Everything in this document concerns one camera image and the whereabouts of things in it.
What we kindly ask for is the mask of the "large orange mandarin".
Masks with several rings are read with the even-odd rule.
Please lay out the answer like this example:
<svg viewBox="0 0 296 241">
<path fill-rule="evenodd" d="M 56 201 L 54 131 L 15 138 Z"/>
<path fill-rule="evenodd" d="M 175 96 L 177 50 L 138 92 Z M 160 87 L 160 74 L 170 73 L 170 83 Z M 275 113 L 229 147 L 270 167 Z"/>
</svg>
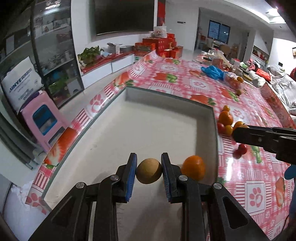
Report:
<svg viewBox="0 0 296 241">
<path fill-rule="evenodd" d="M 218 122 L 224 126 L 231 126 L 233 124 L 233 117 L 229 111 L 222 111 L 219 114 Z"/>
</svg>

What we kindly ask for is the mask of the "red cherry tomato middle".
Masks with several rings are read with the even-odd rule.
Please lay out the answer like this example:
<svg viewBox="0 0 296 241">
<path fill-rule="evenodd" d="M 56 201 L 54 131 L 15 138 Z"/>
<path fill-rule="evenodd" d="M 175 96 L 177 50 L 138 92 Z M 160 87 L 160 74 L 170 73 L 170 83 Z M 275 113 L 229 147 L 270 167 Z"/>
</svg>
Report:
<svg viewBox="0 0 296 241">
<path fill-rule="evenodd" d="M 244 154 L 246 154 L 247 151 L 248 151 L 247 145 L 246 145 L 246 144 L 240 144 L 240 145 L 238 146 L 237 151 L 238 151 L 238 153 L 239 153 L 240 155 L 244 155 Z"/>
</svg>

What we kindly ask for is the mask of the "orange with stem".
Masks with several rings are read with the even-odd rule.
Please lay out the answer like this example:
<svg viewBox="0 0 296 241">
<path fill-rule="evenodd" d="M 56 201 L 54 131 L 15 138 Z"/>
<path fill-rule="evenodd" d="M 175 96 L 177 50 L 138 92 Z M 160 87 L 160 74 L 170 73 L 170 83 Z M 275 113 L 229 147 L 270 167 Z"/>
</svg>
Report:
<svg viewBox="0 0 296 241">
<path fill-rule="evenodd" d="M 233 130 L 235 130 L 236 128 L 248 128 L 248 125 L 242 121 L 237 121 L 233 127 Z"/>
</svg>

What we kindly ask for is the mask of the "strawberry pattern tablecloth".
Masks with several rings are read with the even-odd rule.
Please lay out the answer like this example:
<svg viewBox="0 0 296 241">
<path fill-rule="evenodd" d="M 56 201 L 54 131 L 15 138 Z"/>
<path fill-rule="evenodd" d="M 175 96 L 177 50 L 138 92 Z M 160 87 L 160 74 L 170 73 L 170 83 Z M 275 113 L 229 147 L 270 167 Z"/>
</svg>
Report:
<svg viewBox="0 0 296 241">
<path fill-rule="evenodd" d="M 79 111 L 46 156 L 26 204 L 47 214 L 76 183 L 100 182 L 130 153 L 142 161 L 159 160 L 166 152 L 177 165 L 197 155 L 205 163 L 202 182 L 220 181 L 273 239 L 288 215 L 294 182 L 284 178 L 287 164 L 262 148 L 250 145 L 234 158 L 238 143 L 217 132 L 224 106 L 236 122 L 295 128 L 268 85 L 246 84 L 237 96 L 224 82 L 204 75 L 200 64 L 151 52 Z"/>
</svg>

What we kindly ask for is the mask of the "white sofa with clutter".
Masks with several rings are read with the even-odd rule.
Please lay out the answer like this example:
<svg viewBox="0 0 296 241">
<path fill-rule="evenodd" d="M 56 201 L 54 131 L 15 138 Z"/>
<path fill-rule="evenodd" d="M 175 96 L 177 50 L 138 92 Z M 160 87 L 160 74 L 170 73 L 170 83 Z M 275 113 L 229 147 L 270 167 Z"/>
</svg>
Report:
<svg viewBox="0 0 296 241">
<path fill-rule="evenodd" d="M 268 66 L 267 76 L 269 80 L 261 77 L 253 70 L 248 72 L 252 84 L 261 91 L 267 91 L 268 87 L 284 105 L 289 114 L 295 116 L 295 81 L 279 67 Z"/>
</svg>

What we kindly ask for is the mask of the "yellow cherry tomato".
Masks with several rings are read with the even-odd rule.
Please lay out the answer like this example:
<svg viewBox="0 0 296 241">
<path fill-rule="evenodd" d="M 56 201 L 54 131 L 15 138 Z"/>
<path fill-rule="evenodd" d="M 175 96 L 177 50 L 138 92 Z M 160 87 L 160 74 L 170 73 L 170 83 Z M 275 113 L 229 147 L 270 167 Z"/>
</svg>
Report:
<svg viewBox="0 0 296 241">
<path fill-rule="evenodd" d="M 226 125 L 224 127 L 225 127 L 224 134 L 226 136 L 229 136 L 230 137 L 232 135 L 232 133 L 233 133 L 233 127 L 231 125 Z"/>
</svg>

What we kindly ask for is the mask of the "small yellow kumquat far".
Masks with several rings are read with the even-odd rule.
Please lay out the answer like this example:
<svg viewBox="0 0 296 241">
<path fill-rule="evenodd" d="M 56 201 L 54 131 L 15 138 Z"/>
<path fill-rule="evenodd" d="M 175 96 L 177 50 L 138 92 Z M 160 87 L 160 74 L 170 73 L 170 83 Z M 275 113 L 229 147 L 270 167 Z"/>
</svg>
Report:
<svg viewBox="0 0 296 241">
<path fill-rule="evenodd" d="M 222 111 L 227 111 L 227 112 L 229 112 L 229 111 L 230 111 L 229 106 L 225 105 L 225 106 L 223 107 Z"/>
</svg>

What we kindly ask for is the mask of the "glass fruit bowl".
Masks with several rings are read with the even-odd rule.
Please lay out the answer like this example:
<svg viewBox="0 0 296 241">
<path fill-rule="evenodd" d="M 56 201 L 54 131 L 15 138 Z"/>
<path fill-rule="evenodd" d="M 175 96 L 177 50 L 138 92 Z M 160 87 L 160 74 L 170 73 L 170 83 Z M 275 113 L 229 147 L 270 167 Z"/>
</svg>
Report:
<svg viewBox="0 0 296 241">
<path fill-rule="evenodd" d="M 228 72 L 225 76 L 225 81 L 228 86 L 234 90 L 243 90 L 245 84 L 242 77 L 237 76 L 232 72 Z"/>
</svg>

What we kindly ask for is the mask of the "blue plastic bag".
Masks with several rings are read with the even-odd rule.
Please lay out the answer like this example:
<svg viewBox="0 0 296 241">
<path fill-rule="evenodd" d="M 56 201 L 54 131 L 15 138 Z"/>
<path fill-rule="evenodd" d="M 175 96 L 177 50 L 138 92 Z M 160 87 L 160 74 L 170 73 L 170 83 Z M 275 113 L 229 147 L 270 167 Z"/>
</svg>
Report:
<svg viewBox="0 0 296 241">
<path fill-rule="evenodd" d="M 212 65 L 208 67 L 201 67 L 201 70 L 209 78 L 212 78 L 214 80 L 221 80 L 221 81 L 225 80 L 225 76 L 227 73 Z"/>
</svg>

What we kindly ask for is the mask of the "pink plastic stool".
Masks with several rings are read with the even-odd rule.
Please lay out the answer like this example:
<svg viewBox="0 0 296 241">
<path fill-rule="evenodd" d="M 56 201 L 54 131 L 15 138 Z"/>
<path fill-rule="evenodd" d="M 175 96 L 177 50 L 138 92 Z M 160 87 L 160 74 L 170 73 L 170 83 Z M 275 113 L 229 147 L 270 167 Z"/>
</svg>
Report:
<svg viewBox="0 0 296 241">
<path fill-rule="evenodd" d="M 43 90 L 35 92 L 25 102 L 21 114 L 45 152 L 49 152 L 58 137 L 69 126 L 69 122 Z"/>
</svg>

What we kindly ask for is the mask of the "grey white tray box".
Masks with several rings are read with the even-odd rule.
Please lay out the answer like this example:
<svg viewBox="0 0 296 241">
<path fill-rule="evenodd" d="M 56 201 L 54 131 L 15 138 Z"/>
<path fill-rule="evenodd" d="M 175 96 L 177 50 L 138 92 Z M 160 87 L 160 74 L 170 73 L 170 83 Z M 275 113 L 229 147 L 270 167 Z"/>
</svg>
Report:
<svg viewBox="0 0 296 241">
<path fill-rule="evenodd" d="M 114 174 L 131 153 L 141 162 L 159 160 L 182 165 L 201 157 L 211 185 L 218 175 L 218 141 L 212 107 L 177 96 L 127 87 L 104 107 L 71 147 L 46 188 L 44 201 L 54 208 L 78 182 L 94 184 Z M 167 201 L 163 179 L 144 185 L 135 181 L 127 204 L 117 209 L 120 240 L 179 240 L 181 204 Z"/>
</svg>

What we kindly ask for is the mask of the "red gift boxes stack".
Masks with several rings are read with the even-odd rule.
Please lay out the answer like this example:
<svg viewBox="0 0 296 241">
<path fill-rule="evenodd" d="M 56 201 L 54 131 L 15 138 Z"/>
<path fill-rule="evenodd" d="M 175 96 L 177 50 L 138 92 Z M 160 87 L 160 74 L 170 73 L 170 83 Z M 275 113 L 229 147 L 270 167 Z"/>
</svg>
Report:
<svg viewBox="0 0 296 241">
<path fill-rule="evenodd" d="M 183 46 L 178 46 L 175 34 L 168 33 L 166 38 L 143 38 L 142 42 L 135 43 L 134 54 L 136 57 L 143 57 L 146 54 L 156 51 L 164 58 L 179 59 L 183 54 Z"/>
</svg>

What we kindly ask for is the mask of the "white printed bag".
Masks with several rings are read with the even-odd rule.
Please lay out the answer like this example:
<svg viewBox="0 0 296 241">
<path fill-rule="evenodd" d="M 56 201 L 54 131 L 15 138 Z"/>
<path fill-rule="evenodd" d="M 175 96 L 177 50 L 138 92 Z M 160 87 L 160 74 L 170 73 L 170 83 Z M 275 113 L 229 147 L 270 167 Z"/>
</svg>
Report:
<svg viewBox="0 0 296 241">
<path fill-rule="evenodd" d="M 29 56 L 7 73 L 1 85 L 16 113 L 32 94 L 43 87 Z"/>
</svg>

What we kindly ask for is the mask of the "glass display cabinet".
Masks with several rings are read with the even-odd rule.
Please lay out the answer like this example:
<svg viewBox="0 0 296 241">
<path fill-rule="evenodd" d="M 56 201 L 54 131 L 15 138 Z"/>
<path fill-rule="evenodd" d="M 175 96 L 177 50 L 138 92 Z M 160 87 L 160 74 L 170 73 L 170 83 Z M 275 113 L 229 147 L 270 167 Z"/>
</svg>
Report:
<svg viewBox="0 0 296 241">
<path fill-rule="evenodd" d="M 30 1 L 1 38 L 1 79 L 29 57 L 57 108 L 84 89 L 71 24 L 71 1 Z"/>
</svg>

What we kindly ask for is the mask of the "black wall television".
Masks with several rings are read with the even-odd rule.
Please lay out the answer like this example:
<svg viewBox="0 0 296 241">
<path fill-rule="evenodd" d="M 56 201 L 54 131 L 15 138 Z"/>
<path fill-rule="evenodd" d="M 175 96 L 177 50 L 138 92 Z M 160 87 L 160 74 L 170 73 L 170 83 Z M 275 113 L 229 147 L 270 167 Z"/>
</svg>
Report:
<svg viewBox="0 0 296 241">
<path fill-rule="evenodd" d="M 97 35 L 153 30 L 154 1 L 97 0 L 94 7 Z"/>
</svg>

